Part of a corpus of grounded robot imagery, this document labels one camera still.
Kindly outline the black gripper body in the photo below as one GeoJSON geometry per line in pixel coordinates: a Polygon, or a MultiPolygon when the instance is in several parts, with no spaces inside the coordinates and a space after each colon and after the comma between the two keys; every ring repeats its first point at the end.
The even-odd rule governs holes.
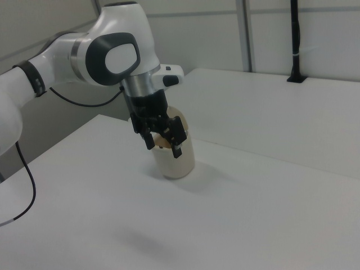
{"type": "Polygon", "coordinates": [[[135,133],[170,133],[168,103],[163,89],[143,97],[126,94],[125,101],[135,133]]]}

